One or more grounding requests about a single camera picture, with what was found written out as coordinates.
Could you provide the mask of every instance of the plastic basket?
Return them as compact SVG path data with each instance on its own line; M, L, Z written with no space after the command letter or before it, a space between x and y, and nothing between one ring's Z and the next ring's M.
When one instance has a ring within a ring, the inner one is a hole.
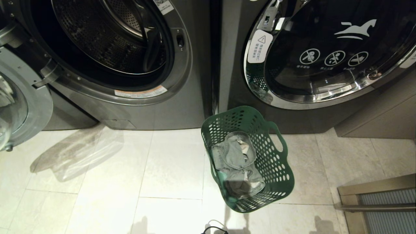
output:
M275 130L282 143L281 152L276 149L269 136L270 128ZM255 166L266 183L261 192L245 199L236 199L228 194L223 179L217 174L212 157L211 147L224 141L225 136L234 131L244 131L250 136L257 153ZM252 212L285 198L292 192L295 178L287 163L286 142L276 124L265 121L256 109L241 106L211 116L203 123L201 134L211 162L211 174L220 188L224 201L231 209L240 213Z

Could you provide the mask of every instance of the horse logo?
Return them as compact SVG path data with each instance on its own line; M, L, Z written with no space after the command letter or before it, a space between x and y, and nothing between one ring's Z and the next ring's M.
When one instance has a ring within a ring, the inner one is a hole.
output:
M352 25L352 23L350 22L341 22L342 25L349 25L349 27L341 32L334 33L334 35L354 33L369 37L370 35L367 33L368 28L370 28L370 26L374 27L376 25L376 21L377 20L369 20L365 22L362 26ZM358 36L341 36L337 38L353 38L362 40L362 38Z

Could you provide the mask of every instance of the washing machine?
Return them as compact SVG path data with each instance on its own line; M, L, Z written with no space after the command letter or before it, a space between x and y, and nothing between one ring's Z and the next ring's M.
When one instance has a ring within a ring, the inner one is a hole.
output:
M209 2L3 0L62 75L58 92L113 129L200 127L212 113Z
M50 87L56 63L34 53L30 36L0 12L0 151L42 130L92 127L97 120Z
M223 0L218 110L320 133L414 69L412 0Z

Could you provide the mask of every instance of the clothing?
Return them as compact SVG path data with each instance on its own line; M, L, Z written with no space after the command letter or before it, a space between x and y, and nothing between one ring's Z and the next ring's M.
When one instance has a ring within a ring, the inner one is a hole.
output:
M229 133L212 146L215 168L225 176L224 185L231 196L244 199L260 192L265 181L254 165L256 152L250 137L242 131Z

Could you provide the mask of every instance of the black cable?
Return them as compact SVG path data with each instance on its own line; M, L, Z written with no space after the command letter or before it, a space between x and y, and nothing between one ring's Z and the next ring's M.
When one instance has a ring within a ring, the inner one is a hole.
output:
M205 234L205 232L208 230L208 229L210 229L210 228L216 228L216 229L219 229L219 230L221 230L221 231L223 231L224 232L224 234L228 234L228 231L226 231L226 230L224 230L224 229L221 229L221 228L219 228L219 227L216 227L216 226L210 226L210 227L207 227L207 228L205 228L205 230L204 230L204 232L202 233L202 234Z

